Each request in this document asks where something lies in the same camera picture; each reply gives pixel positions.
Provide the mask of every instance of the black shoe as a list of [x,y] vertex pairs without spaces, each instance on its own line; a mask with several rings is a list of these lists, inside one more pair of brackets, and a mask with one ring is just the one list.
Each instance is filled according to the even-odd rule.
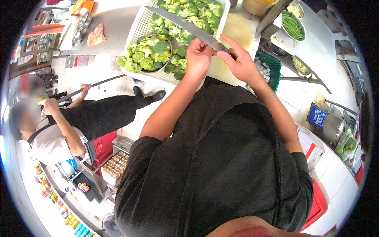
[[152,102],[159,101],[163,99],[163,97],[166,95],[166,92],[164,90],[156,92],[154,95],[149,96],[151,98]]
[[133,87],[133,92],[134,92],[135,96],[142,96],[143,97],[142,90],[138,86]]

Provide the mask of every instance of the white t-shirt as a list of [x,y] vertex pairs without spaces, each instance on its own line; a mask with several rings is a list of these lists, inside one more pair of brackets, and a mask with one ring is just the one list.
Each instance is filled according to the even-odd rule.
[[[49,124],[49,119],[44,113],[41,116],[41,122],[36,128],[36,131]],[[84,144],[88,142],[83,133],[72,126]],[[54,165],[58,162],[64,162],[72,159],[70,149],[63,137],[58,125],[54,124],[40,132],[34,139],[31,145],[36,157],[46,165]]]

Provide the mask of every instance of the hand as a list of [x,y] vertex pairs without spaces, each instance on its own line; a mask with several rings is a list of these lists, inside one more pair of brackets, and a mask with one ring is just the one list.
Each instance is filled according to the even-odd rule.
[[234,59],[227,52],[217,52],[217,56],[226,65],[228,65],[233,75],[237,79],[249,84],[265,82],[255,66],[250,54],[244,50],[237,41],[229,38],[228,36],[221,34],[221,38],[231,45],[232,48],[229,49],[229,53],[232,53],[237,57],[237,60],[234,61]]
[[91,84],[82,84],[80,88],[83,88],[83,91],[80,93],[80,97],[83,99],[87,96],[89,89],[91,89]]
[[212,55],[216,55],[216,51],[199,38],[192,41],[192,44],[187,48],[186,75],[202,80],[211,65]]
[[39,101],[38,104],[44,106],[45,115],[54,115],[61,112],[58,108],[58,102],[55,98],[43,99]]

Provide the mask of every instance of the black pants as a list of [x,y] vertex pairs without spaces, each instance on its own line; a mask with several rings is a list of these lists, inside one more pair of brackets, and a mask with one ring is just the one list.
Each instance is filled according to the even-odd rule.
[[153,102],[142,96],[113,96],[101,100],[84,100],[74,108],[61,109],[66,120],[91,141],[134,121],[136,110]]

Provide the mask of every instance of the pink cloth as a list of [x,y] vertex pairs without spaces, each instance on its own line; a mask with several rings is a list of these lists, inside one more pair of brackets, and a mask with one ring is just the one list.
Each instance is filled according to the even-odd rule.
[[104,36],[104,26],[101,23],[88,35],[87,44],[88,46],[94,46],[104,41],[106,41],[106,37]]

